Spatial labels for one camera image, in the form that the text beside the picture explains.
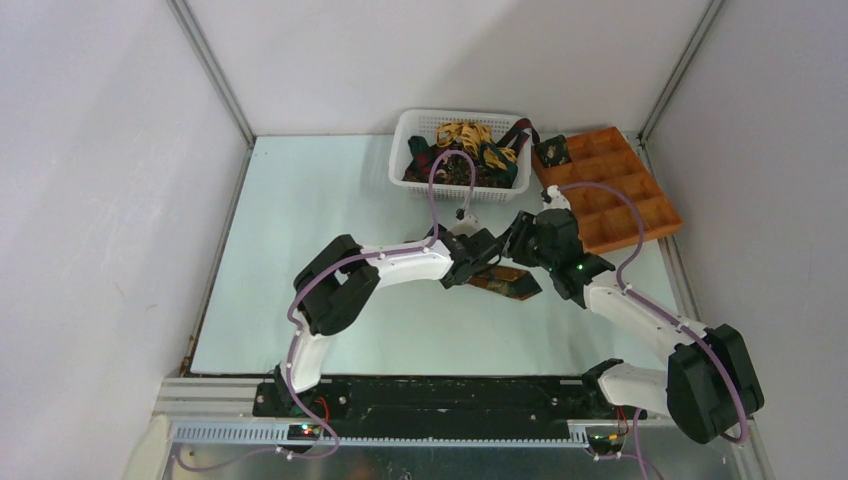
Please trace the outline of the dark floral patterned tie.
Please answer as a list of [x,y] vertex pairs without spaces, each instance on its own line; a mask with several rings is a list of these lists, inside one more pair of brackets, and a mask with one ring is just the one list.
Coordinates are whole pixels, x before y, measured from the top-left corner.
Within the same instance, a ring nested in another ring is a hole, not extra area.
[[541,286],[528,270],[499,265],[487,266],[473,275],[468,284],[518,301],[525,301],[542,292]]

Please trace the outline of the orange compartment tray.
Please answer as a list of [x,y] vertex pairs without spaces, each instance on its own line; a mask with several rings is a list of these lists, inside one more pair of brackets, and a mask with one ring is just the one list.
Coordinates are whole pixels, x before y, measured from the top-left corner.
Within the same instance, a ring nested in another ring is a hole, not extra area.
[[543,187],[564,192],[586,250],[609,253],[678,232],[684,221],[634,148],[616,127],[566,136],[572,162],[545,168],[536,151],[533,170]]

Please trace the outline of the white plastic mesh basket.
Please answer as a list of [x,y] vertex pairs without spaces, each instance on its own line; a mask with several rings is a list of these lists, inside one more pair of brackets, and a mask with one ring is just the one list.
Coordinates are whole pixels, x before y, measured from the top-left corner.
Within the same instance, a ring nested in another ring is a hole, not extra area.
[[[403,112],[395,128],[388,164],[388,178],[391,183],[406,189],[412,195],[425,197],[428,194],[427,183],[414,183],[402,180],[404,171],[412,160],[407,144],[411,136],[424,137],[429,145],[436,143],[435,131],[443,123],[474,121],[487,125],[491,129],[493,139],[498,141],[521,116],[482,113],[470,111],[451,111],[437,109],[411,109]],[[525,192],[530,185],[532,146],[527,143],[517,156],[518,174],[511,188],[489,188],[474,185],[445,185],[434,184],[433,193],[437,199],[465,198],[472,194],[474,201],[508,202],[516,195]]]

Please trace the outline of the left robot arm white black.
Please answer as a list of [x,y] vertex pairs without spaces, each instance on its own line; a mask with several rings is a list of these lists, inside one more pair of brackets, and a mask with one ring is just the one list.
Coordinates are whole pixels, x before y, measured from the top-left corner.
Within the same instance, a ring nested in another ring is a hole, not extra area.
[[376,291],[419,280],[446,289],[466,284],[505,243],[504,234],[486,228],[431,231],[421,240],[390,246],[365,246],[349,234],[335,238],[295,278],[295,297],[286,310],[294,333],[280,363],[285,383],[278,404],[292,416],[312,411],[333,337],[352,325]]

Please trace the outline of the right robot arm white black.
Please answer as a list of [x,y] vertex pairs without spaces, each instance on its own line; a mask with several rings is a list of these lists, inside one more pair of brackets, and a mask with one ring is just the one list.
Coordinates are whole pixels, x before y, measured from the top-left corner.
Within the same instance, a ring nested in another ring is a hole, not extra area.
[[606,418],[620,405],[671,418],[691,440],[706,444],[762,409],[765,396],[741,333],[672,314],[626,283],[619,267],[586,251],[568,209],[520,212],[500,236],[503,255],[547,272],[565,301],[625,328],[664,367],[610,360],[587,372],[585,411]]

